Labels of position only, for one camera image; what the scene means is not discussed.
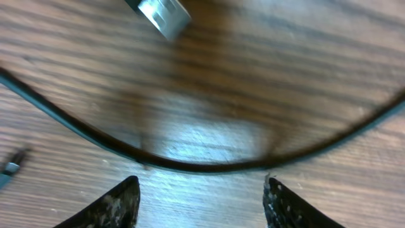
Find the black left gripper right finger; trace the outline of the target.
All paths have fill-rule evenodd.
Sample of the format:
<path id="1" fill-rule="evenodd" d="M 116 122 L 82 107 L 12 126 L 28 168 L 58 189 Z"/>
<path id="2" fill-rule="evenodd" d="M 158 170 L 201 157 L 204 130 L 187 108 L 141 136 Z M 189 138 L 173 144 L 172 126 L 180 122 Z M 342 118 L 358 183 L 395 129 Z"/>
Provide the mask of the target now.
<path id="1" fill-rule="evenodd" d="M 263 208 L 268 228 L 344 228 L 271 175 L 263 185 Z"/>

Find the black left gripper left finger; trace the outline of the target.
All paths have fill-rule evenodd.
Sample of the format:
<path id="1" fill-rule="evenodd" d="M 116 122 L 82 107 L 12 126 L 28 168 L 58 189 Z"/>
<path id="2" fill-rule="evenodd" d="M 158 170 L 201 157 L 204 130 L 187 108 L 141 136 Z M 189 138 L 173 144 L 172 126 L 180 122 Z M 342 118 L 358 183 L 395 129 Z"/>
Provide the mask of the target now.
<path id="1" fill-rule="evenodd" d="M 131 175 L 54 228 L 134 228 L 139 205 L 139 179 Z"/>

